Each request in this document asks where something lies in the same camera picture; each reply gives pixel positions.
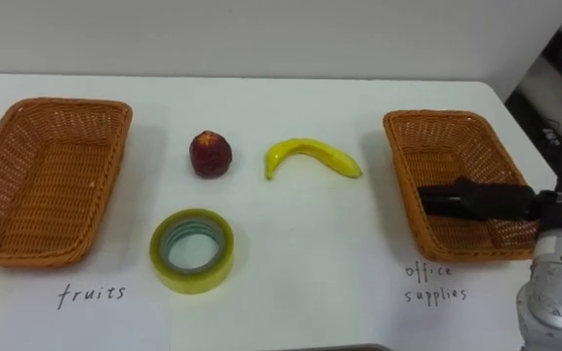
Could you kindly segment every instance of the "tape roll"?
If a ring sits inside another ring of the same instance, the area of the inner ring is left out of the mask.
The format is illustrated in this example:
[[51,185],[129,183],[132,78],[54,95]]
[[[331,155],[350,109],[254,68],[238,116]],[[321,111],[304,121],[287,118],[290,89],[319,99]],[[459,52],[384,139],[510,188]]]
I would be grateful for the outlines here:
[[[190,235],[206,235],[219,246],[206,264],[195,268],[176,266],[169,259],[177,241]],[[155,273],[169,289],[178,293],[204,293],[217,287],[233,266],[233,232],[220,215],[203,209],[171,214],[155,229],[149,245]]]

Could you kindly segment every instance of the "white wall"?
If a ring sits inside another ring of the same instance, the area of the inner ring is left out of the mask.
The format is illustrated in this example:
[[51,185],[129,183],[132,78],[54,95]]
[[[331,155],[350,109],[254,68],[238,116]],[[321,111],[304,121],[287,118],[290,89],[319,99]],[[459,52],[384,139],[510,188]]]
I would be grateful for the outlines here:
[[0,0],[0,72],[465,79],[505,98],[562,0]]

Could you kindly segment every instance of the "table surface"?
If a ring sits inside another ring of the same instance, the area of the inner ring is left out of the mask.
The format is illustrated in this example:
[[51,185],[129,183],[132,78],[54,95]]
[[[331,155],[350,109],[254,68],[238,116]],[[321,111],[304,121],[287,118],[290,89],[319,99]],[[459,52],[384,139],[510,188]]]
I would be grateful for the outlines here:
[[[530,262],[424,261],[411,237],[381,124],[384,113],[397,109],[476,112],[492,124],[529,184],[536,190],[553,187],[554,174],[488,86],[0,75],[0,117],[12,103],[33,97],[122,100],[133,107],[134,120],[100,235],[86,260],[54,270],[0,268],[0,349],[1,340],[23,349],[20,334],[40,333],[29,327],[33,321],[40,329],[54,325],[57,295],[67,284],[80,290],[121,284],[132,292],[118,314],[95,312],[97,318],[89,318],[66,312],[85,302],[69,301],[62,308],[72,325],[101,322],[93,327],[98,330],[93,337],[108,345],[116,345],[113,338],[119,334],[133,333],[127,326],[101,333],[112,318],[113,325],[127,319],[130,329],[164,340],[166,346],[154,346],[163,350],[356,343],[394,351],[519,349],[514,301]],[[206,129],[224,135],[234,152],[229,172],[215,180],[195,177],[189,166],[188,145]],[[339,147],[357,160],[364,175],[349,179],[297,156],[279,168],[273,181],[265,180],[265,152],[290,137],[314,137]],[[230,222],[235,264],[215,290],[181,295],[155,278],[147,248],[162,219],[195,207]],[[408,275],[416,262],[420,282],[417,271]],[[457,297],[451,296],[454,290]],[[441,298],[428,306],[430,300],[419,299],[426,293]],[[148,314],[147,305],[159,307],[153,309],[156,320],[138,321],[135,311]],[[158,329],[160,324],[166,327]],[[75,335],[55,327],[43,333]],[[52,349],[35,339],[33,347]]]

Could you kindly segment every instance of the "wicker basket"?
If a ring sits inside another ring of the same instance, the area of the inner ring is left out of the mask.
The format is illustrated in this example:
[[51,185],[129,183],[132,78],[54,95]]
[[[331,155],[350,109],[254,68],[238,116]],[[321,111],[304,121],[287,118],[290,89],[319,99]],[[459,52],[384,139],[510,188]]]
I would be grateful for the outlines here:
[[474,221],[431,215],[417,188],[472,181],[526,184],[491,126],[463,111],[395,111],[383,125],[393,154],[409,225],[421,254],[432,260],[531,258],[538,224]]
[[0,265],[62,266],[92,245],[118,176],[132,109],[34,98],[0,121]]

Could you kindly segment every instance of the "basket rim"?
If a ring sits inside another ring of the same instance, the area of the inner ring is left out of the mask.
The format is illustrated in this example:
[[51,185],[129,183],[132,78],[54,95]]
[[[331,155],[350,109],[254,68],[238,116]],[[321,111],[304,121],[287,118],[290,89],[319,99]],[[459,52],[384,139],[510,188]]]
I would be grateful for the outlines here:
[[[107,100],[107,99],[91,99],[91,98],[68,98],[68,97],[31,97],[19,100],[18,102],[11,105],[5,112],[4,116],[0,120],[0,143],[3,142],[5,139],[5,135],[7,131],[12,128],[14,125],[14,119],[17,118],[18,110],[25,105],[28,104],[61,104],[61,105],[94,105],[94,106],[102,106],[102,107],[116,107],[120,110],[122,114],[122,121],[118,128],[117,133],[114,136],[113,142],[111,142],[112,146],[118,146],[121,143],[125,142],[125,137],[127,136],[127,132],[129,131],[132,119],[133,119],[133,109],[132,107],[122,101],[117,100]],[[79,250],[85,242],[91,239],[90,230],[97,220],[100,220],[98,217],[98,211],[101,206],[101,197],[104,196],[105,185],[108,182],[108,176],[110,171],[114,167],[119,167],[119,165],[114,165],[113,160],[119,154],[123,153],[123,147],[110,147],[110,150],[107,155],[107,161],[105,162],[103,169],[101,171],[100,180],[97,182],[96,191],[93,194],[93,200],[91,205],[91,210],[83,225],[80,225],[79,234],[77,235],[77,239],[68,247],[54,250],[54,251],[44,251],[41,253],[0,253],[0,262],[4,262],[6,260],[36,260],[36,259],[45,259],[45,258],[56,258],[60,256],[67,256],[70,254],[74,254]]]
[[[389,138],[390,141],[390,147],[392,148],[396,148],[396,152],[399,155],[403,155],[402,152],[402,148],[400,147],[399,144],[399,137],[398,134],[396,132],[394,132],[394,122],[396,121],[396,119],[398,118],[403,118],[403,117],[412,117],[412,116],[427,116],[430,115],[431,117],[458,117],[458,118],[470,118],[473,119],[475,122],[478,122],[480,124],[483,125],[487,136],[492,140],[492,142],[494,143],[495,147],[497,148],[498,153],[500,154],[500,156],[506,161],[509,162],[513,165],[515,165],[515,163],[513,162],[513,160],[511,159],[510,155],[508,154],[508,152],[506,151],[506,149],[504,149],[504,146],[502,145],[502,143],[500,142],[498,135],[496,134],[496,131],[492,128],[491,124],[482,116],[480,116],[479,114],[475,113],[475,112],[471,112],[471,111],[462,111],[462,110],[432,110],[432,109],[417,109],[417,110],[394,110],[394,111],[390,111],[385,113],[385,115],[382,118],[382,122],[383,122],[383,126],[385,128],[385,132],[387,134],[387,137]],[[422,206],[420,206],[419,204],[422,203],[422,200],[420,198],[420,193],[418,192],[418,187],[415,185],[415,182],[413,181],[413,177],[411,175],[411,171],[410,171],[410,166],[407,162],[407,158],[406,157],[400,157],[401,163],[402,163],[402,171],[405,174],[405,181],[409,182],[412,188],[412,193],[413,193],[413,197],[414,197],[414,206],[420,210],[420,214],[421,214],[421,219],[422,219],[422,225],[427,229],[427,232],[429,233],[428,238],[430,239],[430,243],[432,244],[432,250],[435,251],[435,253],[440,256],[441,258],[446,258],[446,257],[452,257],[454,255],[456,256],[501,256],[501,255],[514,255],[514,256],[521,256],[521,255],[526,255],[526,254],[531,254],[533,252],[534,249],[509,249],[509,250],[505,250],[505,249],[494,249],[491,251],[488,251],[486,249],[483,250],[450,250],[445,248],[441,243],[439,243],[436,239],[435,239],[435,235],[433,234],[433,230],[432,227],[430,226],[429,222],[428,222],[428,216],[426,215],[426,212],[424,211],[424,208]],[[519,169],[517,169],[517,167],[515,167],[513,169],[513,174],[516,177],[517,181],[520,182],[521,184],[526,184],[526,180],[525,178],[522,176],[522,174],[520,173]]]

